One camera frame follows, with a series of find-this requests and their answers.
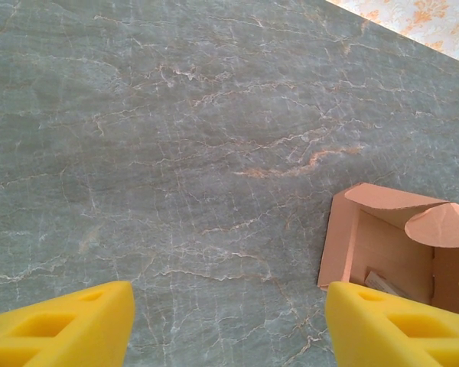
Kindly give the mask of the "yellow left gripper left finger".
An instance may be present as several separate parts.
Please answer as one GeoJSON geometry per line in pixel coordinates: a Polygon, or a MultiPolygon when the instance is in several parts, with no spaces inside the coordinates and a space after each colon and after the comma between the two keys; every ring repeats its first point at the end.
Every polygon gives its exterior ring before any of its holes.
{"type": "Polygon", "coordinates": [[[0,313],[0,366],[121,366],[134,318],[129,281],[0,313]]]}

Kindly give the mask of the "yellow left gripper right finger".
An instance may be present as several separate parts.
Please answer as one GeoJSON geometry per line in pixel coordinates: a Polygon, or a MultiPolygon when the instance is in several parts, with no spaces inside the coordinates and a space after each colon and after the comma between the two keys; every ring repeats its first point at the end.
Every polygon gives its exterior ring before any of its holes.
{"type": "Polygon", "coordinates": [[[353,283],[327,290],[338,366],[459,366],[459,314],[353,283]]]}

